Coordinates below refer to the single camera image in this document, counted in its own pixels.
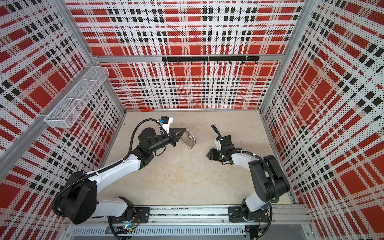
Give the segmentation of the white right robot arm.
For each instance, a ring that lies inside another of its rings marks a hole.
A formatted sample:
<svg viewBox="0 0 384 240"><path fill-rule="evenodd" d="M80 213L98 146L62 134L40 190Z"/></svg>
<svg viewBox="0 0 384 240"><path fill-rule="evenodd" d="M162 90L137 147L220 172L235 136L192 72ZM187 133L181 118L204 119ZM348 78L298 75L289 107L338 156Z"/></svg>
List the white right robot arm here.
<svg viewBox="0 0 384 240"><path fill-rule="evenodd" d="M216 137L216 147L210 149L207 158L225 165L241 166L250 171L254 192L242 201L240 210L232 218L253 222L261 213L267 213L272 203L290 191L290 184L278 160L273 155L260 157L252 152L236 148L231 135Z"/></svg>

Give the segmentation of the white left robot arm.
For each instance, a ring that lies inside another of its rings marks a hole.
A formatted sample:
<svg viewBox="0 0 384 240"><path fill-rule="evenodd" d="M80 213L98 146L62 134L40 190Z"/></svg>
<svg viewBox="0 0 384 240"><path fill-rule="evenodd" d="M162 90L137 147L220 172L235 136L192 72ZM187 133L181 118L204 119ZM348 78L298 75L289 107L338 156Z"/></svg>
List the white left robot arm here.
<svg viewBox="0 0 384 240"><path fill-rule="evenodd" d="M185 128L171 128L164 137L153 128L145 128L138 136L138 146L126 159L119 160L102 169L86 174L73 173L65 187L54 198L52 210L61 217L67 217L75 225L90 218L121 217L133 218L134 204L125 197L101 199L99 193L121 179L147 166L154 153L167 145L176 146Z"/></svg>

